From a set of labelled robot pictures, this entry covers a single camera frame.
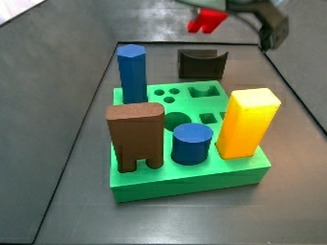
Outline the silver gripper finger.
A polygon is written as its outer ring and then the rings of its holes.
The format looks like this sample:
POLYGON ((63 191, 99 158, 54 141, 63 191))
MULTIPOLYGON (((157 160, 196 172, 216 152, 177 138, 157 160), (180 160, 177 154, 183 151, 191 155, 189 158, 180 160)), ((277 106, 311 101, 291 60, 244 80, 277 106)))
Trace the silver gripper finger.
POLYGON ((196 18, 197 18, 197 16, 199 16, 199 12, 200 12, 200 8, 197 8, 197 7, 192 7, 192 8, 191 8, 192 21, 196 20, 196 18))

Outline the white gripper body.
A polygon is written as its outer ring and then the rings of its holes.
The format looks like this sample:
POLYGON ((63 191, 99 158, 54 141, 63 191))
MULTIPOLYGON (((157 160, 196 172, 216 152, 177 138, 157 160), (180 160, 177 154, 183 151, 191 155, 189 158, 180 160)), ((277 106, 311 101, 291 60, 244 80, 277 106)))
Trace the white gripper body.
POLYGON ((267 13, 273 9, 269 0, 176 0, 197 8, 225 12, 267 13))

